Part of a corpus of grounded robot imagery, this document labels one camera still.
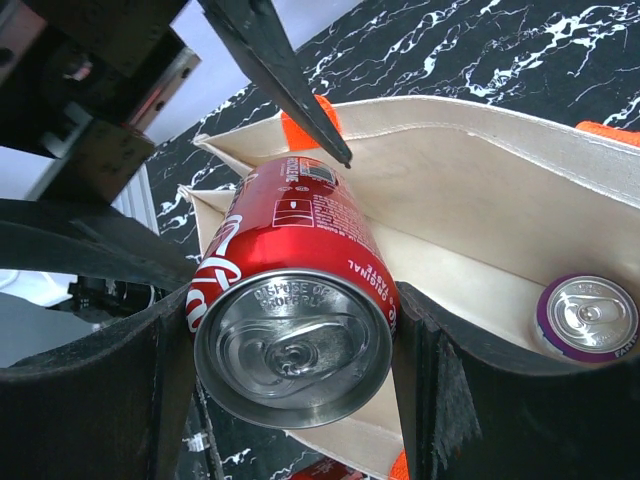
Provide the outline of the canvas bag with orange handles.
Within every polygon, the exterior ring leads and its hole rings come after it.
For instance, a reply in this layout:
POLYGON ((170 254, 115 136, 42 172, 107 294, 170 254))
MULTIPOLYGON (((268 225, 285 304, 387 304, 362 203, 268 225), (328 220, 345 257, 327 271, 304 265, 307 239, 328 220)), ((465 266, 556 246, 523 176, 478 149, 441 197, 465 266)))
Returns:
POLYGON ((256 167, 302 156, 334 169, 368 225, 400 302, 391 365, 378 392, 338 421, 288 430, 372 476, 405 454, 394 385, 394 345, 406 282, 450 313, 516 346, 585 368, 542 348, 531 323, 559 277, 593 274, 622 286, 639 308, 639 138, 571 128, 501 108, 433 96, 330 106, 354 155, 332 163, 286 115, 195 144, 240 177, 229 193, 188 191, 202 255, 237 188, 256 167))

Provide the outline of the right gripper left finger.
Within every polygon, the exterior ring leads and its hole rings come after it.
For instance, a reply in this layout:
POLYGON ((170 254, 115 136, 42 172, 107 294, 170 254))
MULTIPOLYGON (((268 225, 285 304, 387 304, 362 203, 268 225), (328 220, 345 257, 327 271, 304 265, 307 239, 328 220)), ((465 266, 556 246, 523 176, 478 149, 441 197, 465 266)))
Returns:
POLYGON ((173 478, 195 382, 186 293, 2 369, 2 478, 173 478))

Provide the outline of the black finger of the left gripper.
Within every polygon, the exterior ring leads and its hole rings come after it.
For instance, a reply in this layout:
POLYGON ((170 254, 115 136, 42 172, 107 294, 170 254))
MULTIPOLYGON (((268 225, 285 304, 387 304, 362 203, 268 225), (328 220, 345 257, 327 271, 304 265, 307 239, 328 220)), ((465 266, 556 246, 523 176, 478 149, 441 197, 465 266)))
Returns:
POLYGON ((349 168, 352 152, 311 92, 270 1, 202 1, 204 16, 241 71, 301 129, 349 168))

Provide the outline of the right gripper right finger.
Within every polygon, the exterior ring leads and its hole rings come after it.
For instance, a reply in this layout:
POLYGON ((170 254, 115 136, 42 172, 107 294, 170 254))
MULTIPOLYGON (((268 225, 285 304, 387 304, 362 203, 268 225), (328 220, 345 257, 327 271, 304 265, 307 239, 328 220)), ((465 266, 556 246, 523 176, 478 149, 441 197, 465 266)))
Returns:
POLYGON ((585 368, 516 346, 412 285, 394 385, 413 479, 635 479, 639 360, 585 368))

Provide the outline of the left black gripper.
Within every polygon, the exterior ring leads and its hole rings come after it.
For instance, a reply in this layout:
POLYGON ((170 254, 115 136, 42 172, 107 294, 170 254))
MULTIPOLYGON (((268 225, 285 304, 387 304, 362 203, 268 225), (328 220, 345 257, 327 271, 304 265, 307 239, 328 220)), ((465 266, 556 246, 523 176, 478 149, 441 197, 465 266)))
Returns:
MULTIPOLYGON (((154 151, 146 129, 198 55, 172 29, 180 1, 5 1, 1 143, 51 166, 32 200, 113 201, 154 151)), ((1 201, 1 267, 174 291, 196 265, 110 206, 1 201)))

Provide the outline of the purple Fanta can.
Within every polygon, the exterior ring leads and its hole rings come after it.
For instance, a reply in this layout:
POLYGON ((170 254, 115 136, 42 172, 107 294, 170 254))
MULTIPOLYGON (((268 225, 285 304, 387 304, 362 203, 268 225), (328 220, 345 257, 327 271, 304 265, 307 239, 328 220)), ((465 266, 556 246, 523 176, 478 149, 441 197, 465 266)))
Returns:
POLYGON ((609 363, 636 347, 639 308, 627 290, 610 279, 570 274, 543 290, 531 331, 554 356, 574 363, 609 363))

